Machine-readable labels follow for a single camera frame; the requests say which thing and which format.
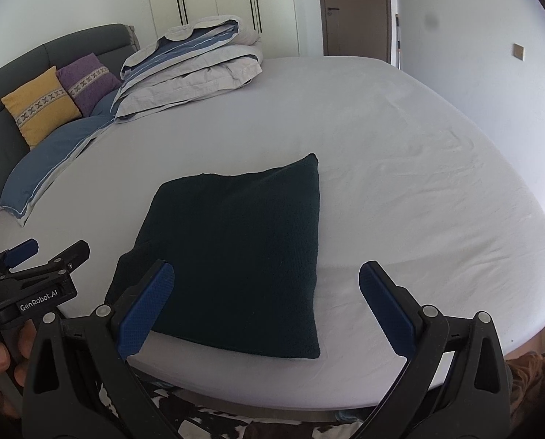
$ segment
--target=fitted sheet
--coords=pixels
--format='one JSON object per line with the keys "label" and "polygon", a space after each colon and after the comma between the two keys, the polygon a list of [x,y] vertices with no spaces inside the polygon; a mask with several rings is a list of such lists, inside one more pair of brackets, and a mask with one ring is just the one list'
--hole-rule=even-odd
{"label": "fitted sheet", "polygon": [[[545,326],[545,215],[473,122],[377,60],[266,60],[240,90],[112,126],[55,180],[24,228],[0,213],[0,250],[29,237],[46,262],[78,239],[89,261],[72,277],[67,315],[103,299],[165,181],[237,175],[319,159],[314,297],[321,356],[278,359],[151,333],[136,368],[247,405],[343,409],[377,403],[397,357],[358,287],[377,260],[421,304],[492,315],[504,352]],[[441,382],[449,358],[435,382]]]}

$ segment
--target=brown door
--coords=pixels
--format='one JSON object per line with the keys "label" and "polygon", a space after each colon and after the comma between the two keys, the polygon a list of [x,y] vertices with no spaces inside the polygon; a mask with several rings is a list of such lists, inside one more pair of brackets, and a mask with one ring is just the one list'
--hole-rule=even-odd
{"label": "brown door", "polygon": [[390,62],[390,0],[321,0],[326,54]]}

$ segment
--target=folded duvet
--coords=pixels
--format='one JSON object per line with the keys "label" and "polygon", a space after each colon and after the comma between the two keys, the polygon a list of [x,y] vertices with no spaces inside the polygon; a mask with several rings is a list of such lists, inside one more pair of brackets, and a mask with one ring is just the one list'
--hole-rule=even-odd
{"label": "folded duvet", "polygon": [[117,121],[237,89],[262,72],[261,62],[260,35],[237,16],[172,28],[124,62]]}

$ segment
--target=light switch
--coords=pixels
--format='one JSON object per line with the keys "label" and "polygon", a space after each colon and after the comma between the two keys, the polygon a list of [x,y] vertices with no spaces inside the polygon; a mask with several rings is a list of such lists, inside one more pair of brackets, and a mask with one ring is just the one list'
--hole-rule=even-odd
{"label": "light switch", "polygon": [[520,61],[525,60],[525,48],[520,46],[520,44],[514,44],[514,49],[512,51],[514,58],[518,58]]}

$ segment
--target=blue rubber tip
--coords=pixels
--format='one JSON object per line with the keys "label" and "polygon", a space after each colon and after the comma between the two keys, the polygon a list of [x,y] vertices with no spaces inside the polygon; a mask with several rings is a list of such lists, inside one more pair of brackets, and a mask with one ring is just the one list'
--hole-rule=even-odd
{"label": "blue rubber tip", "polygon": [[174,286],[173,267],[164,263],[120,323],[116,349],[122,360],[140,351]]}
{"label": "blue rubber tip", "polygon": [[415,355],[415,328],[388,286],[369,263],[359,271],[359,289],[378,320],[394,353],[411,359]]}
{"label": "blue rubber tip", "polygon": [[4,265],[9,269],[18,266],[20,263],[30,259],[39,252],[39,243],[34,239],[26,240],[24,243],[10,249],[4,256]]}

